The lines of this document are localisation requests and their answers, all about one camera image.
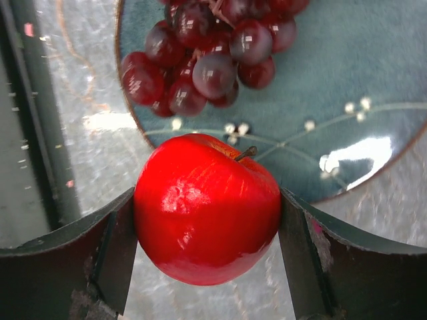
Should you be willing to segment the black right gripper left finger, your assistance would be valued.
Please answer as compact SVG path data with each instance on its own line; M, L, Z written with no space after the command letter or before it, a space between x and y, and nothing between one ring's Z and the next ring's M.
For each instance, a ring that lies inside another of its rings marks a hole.
M101 209L1 250L2 319L117 319L135 260L133 189Z

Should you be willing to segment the red fake apple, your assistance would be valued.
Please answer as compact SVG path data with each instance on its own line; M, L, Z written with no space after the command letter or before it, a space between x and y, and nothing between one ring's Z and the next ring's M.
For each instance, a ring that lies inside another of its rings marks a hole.
M215 137L190 133L162 143L134 193L137 238L153 264L191 285L219 285L253 267L281 219L270 172Z

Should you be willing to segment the red fake grape bunch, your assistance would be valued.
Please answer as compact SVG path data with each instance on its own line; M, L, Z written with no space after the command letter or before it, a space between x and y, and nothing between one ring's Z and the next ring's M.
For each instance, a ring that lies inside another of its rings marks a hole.
M273 56L289 49L307 1L164 1L143 49L121 61L127 98L158 117L231 107L240 87L274 79Z

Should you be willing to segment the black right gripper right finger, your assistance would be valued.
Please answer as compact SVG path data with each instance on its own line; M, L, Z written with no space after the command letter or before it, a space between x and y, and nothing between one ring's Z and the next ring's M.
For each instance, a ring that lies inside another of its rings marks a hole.
M280 248L296 319L425 319L426 249L371 234L283 190Z

